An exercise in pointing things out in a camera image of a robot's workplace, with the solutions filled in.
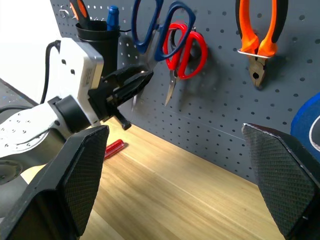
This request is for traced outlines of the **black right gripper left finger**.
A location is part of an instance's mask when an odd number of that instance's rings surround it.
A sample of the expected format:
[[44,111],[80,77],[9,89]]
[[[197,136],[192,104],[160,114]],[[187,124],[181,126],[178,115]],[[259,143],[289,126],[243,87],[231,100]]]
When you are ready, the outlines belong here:
[[72,135],[0,222],[0,240],[79,240],[98,193],[106,125]]

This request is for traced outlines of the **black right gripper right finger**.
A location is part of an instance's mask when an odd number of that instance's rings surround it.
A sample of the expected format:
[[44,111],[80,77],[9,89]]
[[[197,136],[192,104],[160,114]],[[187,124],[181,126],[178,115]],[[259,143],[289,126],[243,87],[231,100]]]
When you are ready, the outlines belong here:
[[292,135],[242,125],[264,202],[285,240],[320,240],[320,162]]

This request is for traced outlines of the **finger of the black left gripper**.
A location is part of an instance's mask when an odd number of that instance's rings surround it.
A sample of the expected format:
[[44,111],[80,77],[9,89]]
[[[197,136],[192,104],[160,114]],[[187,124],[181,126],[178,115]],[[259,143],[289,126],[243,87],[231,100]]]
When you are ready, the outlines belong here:
[[136,74],[147,72],[148,68],[143,64],[129,64],[105,76],[101,82],[110,84],[121,84]]
[[121,73],[115,75],[117,87],[106,98],[107,103],[125,103],[138,93],[150,82],[153,71],[141,71],[136,74]]

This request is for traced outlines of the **dark handled scissors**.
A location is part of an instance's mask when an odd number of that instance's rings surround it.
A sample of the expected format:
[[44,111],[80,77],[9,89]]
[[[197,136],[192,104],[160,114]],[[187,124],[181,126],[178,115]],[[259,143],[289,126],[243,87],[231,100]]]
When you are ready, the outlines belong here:
[[[133,43],[136,46],[136,49],[141,54],[143,62],[146,65],[146,68],[149,71],[152,71],[158,62],[167,60],[177,54],[187,42],[187,38],[192,31],[194,23],[196,21],[196,15],[193,13],[191,8],[189,8],[185,3],[181,1],[174,1],[168,9],[165,20],[161,24],[159,16],[162,10],[164,0],[155,0],[155,9],[152,16],[152,19],[149,23],[147,33],[144,40],[139,40],[137,32],[137,18],[139,7],[142,0],[135,0],[132,10],[131,18],[131,32]],[[182,34],[182,40],[176,46],[176,48],[170,53],[164,53],[163,47],[165,44],[165,39],[170,30],[170,24],[173,18],[174,13],[183,9],[188,15],[188,25],[186,32]]]

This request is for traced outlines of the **orange and black pliers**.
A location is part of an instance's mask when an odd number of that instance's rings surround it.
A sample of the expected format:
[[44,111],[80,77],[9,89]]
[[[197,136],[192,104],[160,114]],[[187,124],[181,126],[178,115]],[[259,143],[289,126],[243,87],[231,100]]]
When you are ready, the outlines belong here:
[[[250,19],[250,0],[235,1],[235,18],[243,52],[273,57],[278,50],[277,41],[283,31],[289,0],[272,0],[271,19],[263,40],[255,34]],[[266,74],[268,59],[245,55],[249,61],[249,75],[255,88],[260,89]]]

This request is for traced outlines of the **grey pegboard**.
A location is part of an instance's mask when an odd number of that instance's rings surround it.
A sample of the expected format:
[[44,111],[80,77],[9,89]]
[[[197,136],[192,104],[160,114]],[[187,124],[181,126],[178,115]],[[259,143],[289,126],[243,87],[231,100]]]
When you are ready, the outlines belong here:
[[250,78],[248,58],[238,52],[236,0],[163,0],[160,22],[174,1],[195,14],[208,47],[205,67],[179,81],[166,102],[170,71],[159,62],[137,103],[127,101],[119,111],[133,125],[254,182],[243,123],[289,133],[299,108],[320,93],[320,0],[288,0],[260,90]]

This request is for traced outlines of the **black plastic cup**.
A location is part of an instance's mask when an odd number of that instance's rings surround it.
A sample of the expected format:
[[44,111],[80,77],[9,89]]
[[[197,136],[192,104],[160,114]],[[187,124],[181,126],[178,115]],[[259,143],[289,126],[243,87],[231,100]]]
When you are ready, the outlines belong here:
[[80,41],[89,43],[103,57],[104,65],[101,76],[106,77],[118,69],[118,41],[120,28],[107,30],[107,22],[90,21],[91,30],[83,29],[79,23],[75,25]]

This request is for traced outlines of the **blue marker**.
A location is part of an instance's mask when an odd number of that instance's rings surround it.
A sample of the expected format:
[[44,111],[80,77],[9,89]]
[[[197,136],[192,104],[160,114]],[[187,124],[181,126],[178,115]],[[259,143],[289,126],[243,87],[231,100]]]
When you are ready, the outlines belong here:
[[119,27],[119,8],[111,5],[108,9],[107,31],[116,31]]

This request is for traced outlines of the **blue tape roll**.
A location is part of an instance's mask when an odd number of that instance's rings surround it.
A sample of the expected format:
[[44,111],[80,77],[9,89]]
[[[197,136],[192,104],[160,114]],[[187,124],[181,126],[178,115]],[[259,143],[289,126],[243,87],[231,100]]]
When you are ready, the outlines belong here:
[[290,134],[320,161],[320,92],[298,110],[291,122]]

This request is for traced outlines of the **orange and black screwdriver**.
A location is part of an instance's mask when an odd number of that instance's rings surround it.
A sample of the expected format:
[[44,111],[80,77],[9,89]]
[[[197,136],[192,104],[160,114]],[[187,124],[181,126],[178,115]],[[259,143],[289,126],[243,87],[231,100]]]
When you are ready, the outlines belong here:
[[69,0],[71,10],[84,30],[91,30],[91,20],[83,0]]

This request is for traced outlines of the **red handled screwdriver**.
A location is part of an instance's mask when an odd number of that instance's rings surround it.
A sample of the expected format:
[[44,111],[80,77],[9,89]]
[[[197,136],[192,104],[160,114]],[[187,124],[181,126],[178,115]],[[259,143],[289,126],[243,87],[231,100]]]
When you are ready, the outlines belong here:
[[112,144],[106,147],[105,153],[104,153],[104,160],[111,158],[112,156],[114,156],[124,148],[125,148],[124,141],[121,139],[116,140],[115,142],[113,142]]

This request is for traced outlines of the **red handled scissors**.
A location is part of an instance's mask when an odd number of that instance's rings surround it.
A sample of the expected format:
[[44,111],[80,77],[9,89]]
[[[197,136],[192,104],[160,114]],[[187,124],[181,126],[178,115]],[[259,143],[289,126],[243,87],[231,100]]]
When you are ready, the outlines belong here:
[[[165,104],[167,105],[173,95],[176,83],[180,80],[187,80],[193,78],[198,73],[201,72],[208,57],[208,47],[205,42],[204,37],[192,30],[190,33],[187,33],[188,26],[185,23],[173,22],[169,25],[168,33],[166,34],[165,42],[163,44],[163,52],[167,54],[169,52],[168,45],[169,43],[175,43],[175,33],[176,31],[181,31],[181,37],[179,43],[182,42],[184,36],[187,36],[185,45],[176,52],[172,57],[165,60],[168,69],[170,70],[170,83],[169,89],[166,96]],[[200,48],[199,57],[192,56],[193,44],[197,43]],[[191,73],[186,73],[188,63],[193,60],[199,60],[199,63],[195,70]]]

